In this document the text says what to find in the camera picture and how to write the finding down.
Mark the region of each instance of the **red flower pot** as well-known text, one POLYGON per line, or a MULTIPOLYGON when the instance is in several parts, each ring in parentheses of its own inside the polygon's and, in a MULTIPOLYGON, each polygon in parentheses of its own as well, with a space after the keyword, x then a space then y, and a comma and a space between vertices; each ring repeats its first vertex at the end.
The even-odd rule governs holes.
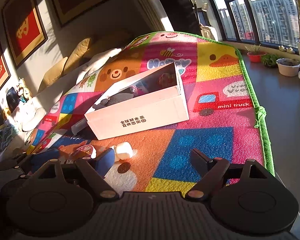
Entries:
POLYGON ((261 62, 261 56, 265 55, 266 53, 262 53, 260 55, 253 55, 253 54, 250 54, 250 52, 248 52, 248 57, 250 59, 251 62, 261 62))

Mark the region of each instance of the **high-rise building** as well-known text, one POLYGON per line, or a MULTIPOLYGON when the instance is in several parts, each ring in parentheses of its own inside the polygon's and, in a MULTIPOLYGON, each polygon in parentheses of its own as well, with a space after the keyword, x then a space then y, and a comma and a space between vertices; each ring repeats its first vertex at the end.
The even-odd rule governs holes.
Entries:
MULTIPOLYGON (((260 41, 297 47, 299 25, 295 0, 256 0, 250 3, 256 18, 260 41)), ((253 40, 253 30, 245 3, 239 3, 237 0, 230 5, 240 38, 253 40)), ((228 10, 219 9, 219 14, 226 33, 232 34, 233 27, 228 10)))
POLYGON ((295 0, 251 1, 261 41, 296 47, 299 36, 295 0))

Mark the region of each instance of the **cartoon bee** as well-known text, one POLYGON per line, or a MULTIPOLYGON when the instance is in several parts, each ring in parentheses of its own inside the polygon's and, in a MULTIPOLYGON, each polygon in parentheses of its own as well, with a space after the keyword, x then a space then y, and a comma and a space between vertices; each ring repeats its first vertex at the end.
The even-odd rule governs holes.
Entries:
POLYGON ((167 50, 160 51, 160 55, 164 57, 173 57, 173 52, 175 49, 167 48, 167 50))

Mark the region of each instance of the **green mat border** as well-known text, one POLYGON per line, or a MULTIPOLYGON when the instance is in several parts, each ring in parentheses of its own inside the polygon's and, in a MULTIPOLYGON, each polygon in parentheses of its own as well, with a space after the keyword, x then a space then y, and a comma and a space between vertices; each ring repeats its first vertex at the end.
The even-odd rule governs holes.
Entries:
MULTIPOLYGON (((139 37, 135 38, 132 42, 130 42, 129 45, 127 45, 126 47, 130 46, 136 39, 139 39, 141 37, 144 37, 144 36, 147 36, 147 35, 151 35, 151 34, 155 34, 155 33, 166 33, 166 32, 168 32, 168 31, 153 32, 153 33, 148 33, 148 34, 139 36, 139 37)), ((234 48, 236 50, 237 55, 239 57, 240 66, 241 66, 241 70, 242 70, 242 73, 243 73, 243 77, 244 77, 244 80, 245 80, 245 82, 247 84, 247 87, 248 87, 248 90, 249 90, 249 94, 250 94, 250 97, 252 99, 252 103, 253 103, 253 106, 254 106, 254 109, 255 109, 255 113, 256 113, 256 125, 255 125, 255 128, 259 128, 259 131, 260 131, 260 138, 261 138, 261 144, 262 144, 264 165, 265 165, 265 168, 273 176, 275 176, 275 173, 274 173, 274 163, 273 163, 273 157, 272 157, 272 151, 271 151, 271 142, 270 142, 270 139, 269 139, 267 125, 266 125, 266 119, 265 119, 266 118, 266 111, 259 104, 259 101, 257 99, 257 95, 256 95, 256 93, 255 93, 255 91, 253 89, 250 77, 248 75, 248 71, 247 71, 246 66, 244 64, 244 61, 243 61, 243 58, 242 58, 242 55, 241 55, 240 51, 237 48, 235 48, 234 46, 230 45, 230 44, 223 43, 223 42, 220 42, 220 41, 210 40, 210 39, 201 37, 199 35, 195 35, 195 34, 191 34, 191 33, 184 33, 184 32, 175 32, 175 31, 173 31, 171 33, 187 34, 187 35, 194 36, 196 38, 200 38, 200 39, 203 39, 203 40, 206 40, 206 41, 211 41, 211 42, 216 43, 216 44, 230 46, 230 47, 232 47, 232 48, 234 48)))

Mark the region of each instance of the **metal bolt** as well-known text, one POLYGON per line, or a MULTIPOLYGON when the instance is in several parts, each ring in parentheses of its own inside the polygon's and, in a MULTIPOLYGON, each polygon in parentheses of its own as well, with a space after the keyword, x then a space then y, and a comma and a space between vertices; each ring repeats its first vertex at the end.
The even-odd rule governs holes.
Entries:
POLYGON ((191 198, 202 198, 204 196, 204 193, 200 190, 191 190, 188 192, 188 196, 191 198))
POLYGON ((116 193, 112 190, 104 190, 100 193, 100 196, 103 198, 113 198, 116 196, 116 193))

